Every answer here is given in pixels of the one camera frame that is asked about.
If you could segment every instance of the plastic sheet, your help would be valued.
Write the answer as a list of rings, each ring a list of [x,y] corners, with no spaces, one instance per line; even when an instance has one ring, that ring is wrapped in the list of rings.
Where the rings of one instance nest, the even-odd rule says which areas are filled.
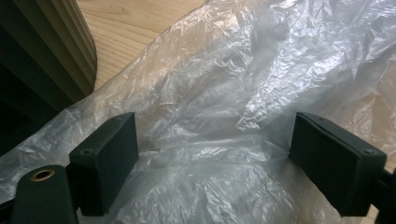
[[[396,151],[395,1],[208,1],[0,159],[0,200],[106,119],[136,111],[140,160],[80,223],[347,223],[288,159],[295,112]]]

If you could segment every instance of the clear plastic sheet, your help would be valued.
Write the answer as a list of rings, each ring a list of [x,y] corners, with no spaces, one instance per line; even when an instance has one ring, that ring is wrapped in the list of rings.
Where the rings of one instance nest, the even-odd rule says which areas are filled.
[[[208,1],[100,90],[0,158],[0,201],[136,111],[140,159],[80,223],[353,223],[288,159],[296,111],[396,152],[396,2]]]

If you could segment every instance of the wooden floor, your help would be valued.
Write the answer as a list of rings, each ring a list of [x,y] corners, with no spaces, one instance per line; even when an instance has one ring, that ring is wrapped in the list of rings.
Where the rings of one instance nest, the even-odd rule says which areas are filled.
[[[77,0],[98,56],[97,90],[170,25],[204,0]],[[389,161],[392,172],[396,158]],[[362,223],[374,223],[373,208]]]

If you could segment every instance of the wooden surface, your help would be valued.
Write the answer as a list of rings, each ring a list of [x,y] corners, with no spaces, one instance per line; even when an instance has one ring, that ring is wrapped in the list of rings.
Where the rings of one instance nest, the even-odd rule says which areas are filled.
[[[204,0],[77,0],[98,56],[97,90],[130,63],[151,41]],[[389,161],[393,171],[396,158]],[[374,223],[372,208],[361,224]]]

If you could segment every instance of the wood grain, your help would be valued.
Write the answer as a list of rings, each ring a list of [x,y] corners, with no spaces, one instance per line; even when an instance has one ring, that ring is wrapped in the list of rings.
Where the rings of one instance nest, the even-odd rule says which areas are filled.
[[[95,89],[204,0],[77,0],[98,57]]]

